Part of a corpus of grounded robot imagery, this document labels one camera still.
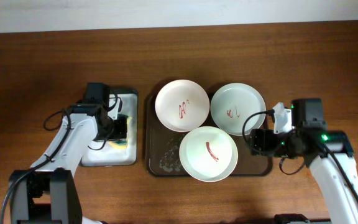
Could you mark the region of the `yellow green sponge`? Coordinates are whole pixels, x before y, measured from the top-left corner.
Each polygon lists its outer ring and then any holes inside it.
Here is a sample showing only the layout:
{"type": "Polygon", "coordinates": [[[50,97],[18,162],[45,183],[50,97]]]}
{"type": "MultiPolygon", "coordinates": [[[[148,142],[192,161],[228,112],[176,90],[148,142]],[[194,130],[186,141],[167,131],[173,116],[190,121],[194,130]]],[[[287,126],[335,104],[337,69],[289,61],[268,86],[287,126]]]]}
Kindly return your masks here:
{"type": "Polygon", "coordinates": [[[129,137],[132,136],[130,116],[119,114],[117,120],[114,120],[114,131],[108,139],[108,144],[115,149],[126,149],[129,137]]]}

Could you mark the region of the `pinkish white plate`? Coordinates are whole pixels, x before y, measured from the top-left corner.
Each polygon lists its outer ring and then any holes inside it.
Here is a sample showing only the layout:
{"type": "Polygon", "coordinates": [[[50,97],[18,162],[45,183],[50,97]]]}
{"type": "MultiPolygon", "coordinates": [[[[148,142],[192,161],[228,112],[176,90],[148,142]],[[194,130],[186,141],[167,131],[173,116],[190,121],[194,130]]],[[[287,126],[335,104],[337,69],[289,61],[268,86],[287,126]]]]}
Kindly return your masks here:
{"type": "Polygon", "coordinates": [[[199,84],[191,80],[175,80],[158,92],[155,112],[166,128],[188,132],[206,121],[209,115],[209,98],[199,84]]]}

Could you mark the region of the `white front plate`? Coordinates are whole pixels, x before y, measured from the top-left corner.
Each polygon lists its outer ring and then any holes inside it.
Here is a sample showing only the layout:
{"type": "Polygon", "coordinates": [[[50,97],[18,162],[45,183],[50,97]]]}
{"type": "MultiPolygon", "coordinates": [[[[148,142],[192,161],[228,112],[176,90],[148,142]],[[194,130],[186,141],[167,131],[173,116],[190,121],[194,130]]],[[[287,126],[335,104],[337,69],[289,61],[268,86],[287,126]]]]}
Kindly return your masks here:
{"type": "Polygon", "coordinates": [[[179,158],[184,170],[202,182],[217,182],[230,176],[238,162],[237,146],[219,128],[203,126],[182,139],[179,158]]]}

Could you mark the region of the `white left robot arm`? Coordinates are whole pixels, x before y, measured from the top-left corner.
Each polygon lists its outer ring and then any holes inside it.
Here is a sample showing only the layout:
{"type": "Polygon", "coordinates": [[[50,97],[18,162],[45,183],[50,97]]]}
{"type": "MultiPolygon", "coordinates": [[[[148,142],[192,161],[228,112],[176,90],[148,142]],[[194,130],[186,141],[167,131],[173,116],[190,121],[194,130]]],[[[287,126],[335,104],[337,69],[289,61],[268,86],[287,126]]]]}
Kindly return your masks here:
{"type": "Polygon", "coordinates": [[[83,216],[74,174],[90,143],[121,141],[127,122],[111,118],[120,97],[103,83],[88,83],[83,98],[60,111],[58,133],[43,155],[27,170],[15,170],[2,203],[0,222],[10,208],[11,223],[92,223],[83,216]]]}

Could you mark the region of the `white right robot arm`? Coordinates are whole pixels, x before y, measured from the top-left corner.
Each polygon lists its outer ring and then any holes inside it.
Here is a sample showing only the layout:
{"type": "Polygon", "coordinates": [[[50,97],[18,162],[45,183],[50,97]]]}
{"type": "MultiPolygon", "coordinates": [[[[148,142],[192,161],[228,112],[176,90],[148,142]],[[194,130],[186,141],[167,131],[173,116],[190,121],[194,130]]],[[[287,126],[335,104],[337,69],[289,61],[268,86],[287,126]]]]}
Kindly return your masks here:
{"type": "Polygon", "coordinates": [[[354,150],[344,131],[330,131],[319,98],[277,103],[261,112],[272,117],[273,129],[243,133],[253,156],[303,158],[317,182],[332,223],[358,223],[358,174],[354,150]]]}

